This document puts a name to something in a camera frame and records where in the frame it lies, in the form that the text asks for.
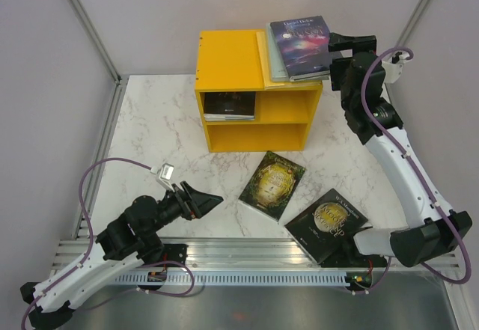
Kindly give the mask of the purple Robinson Crusoe book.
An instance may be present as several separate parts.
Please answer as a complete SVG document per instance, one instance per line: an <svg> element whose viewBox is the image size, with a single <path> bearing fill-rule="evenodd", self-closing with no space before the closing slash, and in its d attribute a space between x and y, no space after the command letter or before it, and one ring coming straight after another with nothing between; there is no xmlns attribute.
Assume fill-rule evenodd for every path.
<svg viewBox="0 0 479 330"><path fill-rule="evenodd" d="M322 16L274 21L269 24L290 82L320 79L330 74L329 27Z"/></svg>

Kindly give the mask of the grey G book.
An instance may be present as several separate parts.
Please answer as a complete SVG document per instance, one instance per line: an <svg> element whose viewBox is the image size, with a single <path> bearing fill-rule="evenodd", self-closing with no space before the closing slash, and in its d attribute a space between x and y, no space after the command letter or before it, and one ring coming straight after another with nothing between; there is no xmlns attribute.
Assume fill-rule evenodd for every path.
<svg viewBox="0 0 479 330"><path fill-rule="evenodd" d="M273 82L289 82L290 77L282 61L281 53L275 42L275 37L269 23L266 24L266 42L268 45L269 56L269 75ZM311 80L323 80L329 77L329 72L316 76L300 76L295 78L294 82L306 82Z"/></svg>

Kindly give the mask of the green forest cover book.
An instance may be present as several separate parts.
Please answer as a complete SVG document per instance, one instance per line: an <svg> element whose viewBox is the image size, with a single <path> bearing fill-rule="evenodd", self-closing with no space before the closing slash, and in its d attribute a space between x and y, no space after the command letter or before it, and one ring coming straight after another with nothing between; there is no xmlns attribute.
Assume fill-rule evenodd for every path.
<svg viewBox="0 0 479 330"><path fill-rule="evenodd" d="M305 167L267 151L239 201L279 222L305 172Z"/></svg>

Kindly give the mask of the yellow L book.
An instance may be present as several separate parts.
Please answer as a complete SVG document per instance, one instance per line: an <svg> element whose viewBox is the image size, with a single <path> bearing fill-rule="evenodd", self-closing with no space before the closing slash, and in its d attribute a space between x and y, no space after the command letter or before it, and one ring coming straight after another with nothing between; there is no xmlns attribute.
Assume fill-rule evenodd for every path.
<svg viewBox="0 0 479 330"><path fill-rule="evenodd" d="M291 88L295 84L293 82L273 82L269 75L269 56L268 56L268 45L266 42L266 30L257 31L257 47L260 56L260 64L263 74L263 84L264 88L267 90L280 89L280 88Z"/></svg>

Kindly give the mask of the dark Wuthering Heights book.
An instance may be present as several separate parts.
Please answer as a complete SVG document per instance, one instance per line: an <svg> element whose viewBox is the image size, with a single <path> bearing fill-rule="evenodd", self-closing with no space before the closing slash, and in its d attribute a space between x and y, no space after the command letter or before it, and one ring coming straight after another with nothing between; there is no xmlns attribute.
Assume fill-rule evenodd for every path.
<svg viewBox="0 0 479 330"><path fill-rule="evenodd" d="M209 92L204 95L204 116L219 119L253 119L256 93Z"/></svg>

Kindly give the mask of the black Moon and Sixpence book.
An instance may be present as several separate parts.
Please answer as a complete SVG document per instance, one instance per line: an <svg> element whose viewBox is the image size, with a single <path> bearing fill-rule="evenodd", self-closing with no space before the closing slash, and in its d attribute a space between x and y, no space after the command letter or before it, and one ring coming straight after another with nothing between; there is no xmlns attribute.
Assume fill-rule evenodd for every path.
<svg viewBox="0 0 479 330"><path fill-rule="evenodd" d="M330 189L285 228L302 250L320 264L367 222L367 217L342 194Z"/></svg>

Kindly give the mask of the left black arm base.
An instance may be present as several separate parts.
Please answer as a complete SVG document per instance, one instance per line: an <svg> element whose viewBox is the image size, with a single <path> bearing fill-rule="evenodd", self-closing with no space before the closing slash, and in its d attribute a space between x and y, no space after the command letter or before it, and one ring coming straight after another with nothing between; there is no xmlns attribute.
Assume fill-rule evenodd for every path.
<svg viewBox="0 0 479 330"><path fill-rule="evenodd" d="M172 243L163 243L163 250L156 262L149 262L142 267L154 267L168 269L169 267L179 267L178 263L185 265L188 257L188 245L185 242L173 241Z"/></svg>

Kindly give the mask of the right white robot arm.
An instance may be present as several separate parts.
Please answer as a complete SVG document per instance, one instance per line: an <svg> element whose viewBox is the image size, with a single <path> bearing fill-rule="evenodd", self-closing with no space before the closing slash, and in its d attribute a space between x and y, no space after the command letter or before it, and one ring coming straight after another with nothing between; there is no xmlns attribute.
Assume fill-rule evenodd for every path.
<svg viewBox="0 0 479 330"><path fill-rule="evenodd" d="M358 232L342 246L343 259L357 266L369 255L385 255L413 267L458 248L469 272L463 238L472 227L472 219L466 211L455 212L433 185L412 149L400 115L382 96L383 86L396 82L404 64L413 59L412 50L398 46L378 55L374 36L336 33L329 36L328 50L352 53L331 63L332 90L341 93L348 127L382 166L407 223L404 229Z"/></svg>

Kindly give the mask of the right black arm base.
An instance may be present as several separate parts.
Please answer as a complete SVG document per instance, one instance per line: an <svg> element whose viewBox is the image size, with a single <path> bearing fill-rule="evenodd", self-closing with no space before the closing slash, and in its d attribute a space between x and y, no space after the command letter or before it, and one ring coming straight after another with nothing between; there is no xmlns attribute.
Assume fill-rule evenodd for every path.
<svg viewBox="0 0 479 330"><path fill-rule="evenodd" d="M364 268L385 267L387 260L379 255L360 254L352 239L341 243L321 264L323 268Z"/></svg>

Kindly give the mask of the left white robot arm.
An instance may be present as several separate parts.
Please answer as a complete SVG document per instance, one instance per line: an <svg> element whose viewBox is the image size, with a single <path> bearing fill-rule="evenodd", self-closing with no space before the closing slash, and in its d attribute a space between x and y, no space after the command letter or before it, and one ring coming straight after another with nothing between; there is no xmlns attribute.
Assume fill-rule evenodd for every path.
<svg viewBox="0 0 479 330"><path fill-rule="evenodd" d="M88 297L116 277L140 266L160 265L164 260L160 229L178 218L201 219L222 201L187 182L173 185L161 200L137 197L72 263L43 282L21 286L28 303L22 324L34 329L61 327Z"/></svg>

